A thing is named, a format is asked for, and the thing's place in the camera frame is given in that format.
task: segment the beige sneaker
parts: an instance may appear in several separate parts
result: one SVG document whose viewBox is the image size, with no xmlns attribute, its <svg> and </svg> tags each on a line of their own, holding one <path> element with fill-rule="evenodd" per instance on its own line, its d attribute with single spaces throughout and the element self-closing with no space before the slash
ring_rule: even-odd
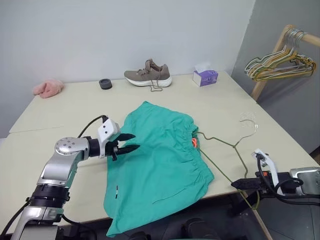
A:
<svg viewBox="0 0 320 240">
<path fill-rule="evenodd" d="M 125 71 L 125 78 L 136 86 L 168 87 L 172 83 L 168 66 L 157 66 L 152 59 L 145 61 L 145 68 Z"/>
</svg>

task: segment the white wall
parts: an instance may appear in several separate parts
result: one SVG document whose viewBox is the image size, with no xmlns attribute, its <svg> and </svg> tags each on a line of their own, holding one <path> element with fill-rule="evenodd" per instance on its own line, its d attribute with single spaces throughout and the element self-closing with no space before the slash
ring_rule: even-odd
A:
<svg viewBox="0 0 320 240">
<path fill-rule="evenodd" d="M 122 78 L 145 60 L 173 75 L 231 73 L 255 0 L 1 0 L 0 137 L 46 78 Z"/>
</svg>

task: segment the wooden clothes rack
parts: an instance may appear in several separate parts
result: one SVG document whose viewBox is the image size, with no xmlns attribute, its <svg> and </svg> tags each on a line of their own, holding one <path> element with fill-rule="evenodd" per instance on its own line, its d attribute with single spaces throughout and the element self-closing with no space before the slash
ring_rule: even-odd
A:
<svg viewBox="0 0 320 240">
<path fill-rule="evenodd" d="M 289 29 L 293 29 L 295 28 L 295 26 L 293 25 L 287 25 L 284 27 L 280 37 L 279 37 L 279 40 L 278 42 L 276 43 L 274 49 L 273 49 L 273 53 L 275 52 L 278 52 L 280 51 L 284 44 L 285 44 L 285 34 L 286 32 L 289 30 Z M 314 35 L 311 35 L 309 33 L 307 33 L 306 35 L 304 35 L 301 39 L 302 41 L 304 42 L 307 42 L 307 43 L 310 43 L 312 45 L 315 45 L 317 47 L 320 48 L 320 37 L 317 37 L 317 36 L 314 36 Z M 264 87 L 266 86 L 268 81 L 259 81 L 255 84 L 253 90 L 252 90 L 252 93 L 251 93 L 251 97 L 257 101 L 257 99 L 259 98 L 262 90 L 264 89 Z"/>
</svg>

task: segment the tissue box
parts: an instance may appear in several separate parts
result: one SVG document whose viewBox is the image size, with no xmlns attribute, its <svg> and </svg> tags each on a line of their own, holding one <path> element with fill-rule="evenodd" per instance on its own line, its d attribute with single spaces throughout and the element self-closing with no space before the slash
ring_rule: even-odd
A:
<svg viewBox="0 0 320 240">
<path fill-rule="evenodd" d="M 218 73 L 214 70 L 207 70 L 198 73 L 197 71 L 193 72 L 193 81 L 199 86 L 205 86 L 209 84 L 215 84 L 217 82 Z"/>
</svg>

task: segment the white table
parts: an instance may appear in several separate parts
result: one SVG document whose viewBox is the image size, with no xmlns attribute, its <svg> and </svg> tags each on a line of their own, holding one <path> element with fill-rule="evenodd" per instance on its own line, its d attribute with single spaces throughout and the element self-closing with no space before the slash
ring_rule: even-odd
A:
<svg viewBox="0 0 320 240">
<path fill-rule="evenodd" d="M 235 144 L 253 128 L 239 120 L 255 119 L 257 133 L 245 138 L 238 150 L 248 166 L 248 177 L 254 177 L 257 163 L 251 153 L 260 148 L 269 153 L 280 172 L 292 168 L 312 167 L 317 163 L 292 137 L 281 128 L 226 73 L 220 72 L 218 82 L 198 87 L 191 75 L 173 77 L 170 87 L 162 92 L 150 92 L 148 87 L 135 87 L 125 80 L 113 81 L 113 88 L 101 90 L 97 82 L 66 84 L 58 95 L 41 99 L 36 96 L 11 129 L 0 147 L 0 229 L 24 203 L 36 187 L 38 177 L 54 151 L 55 142 L 62 137 L 77 136 L 93 118 L 107 114 L 120 126 L 128 113 L 143 101 L 189 114 L 207 136 L 215 136 Z M 97 136 L 100 122 L 93 124 L 84 136 Z M 206 141 L 199 136 L 201 149 L 232 180 L 242 178 L 244 167 L 236 152 L 218 141 Z M 230 183 L 204 161 L 215 179 L 204 197 L 235 192 Z M 79 164 L 70 190 L 71 199 L 64 209 L 67 217 L 77 222 L 106 218 L 103 200 L 106 190 L 105 160 L 91 158 Z M 16 223 L 10 228 L 12 232 Z"/>
</svg>

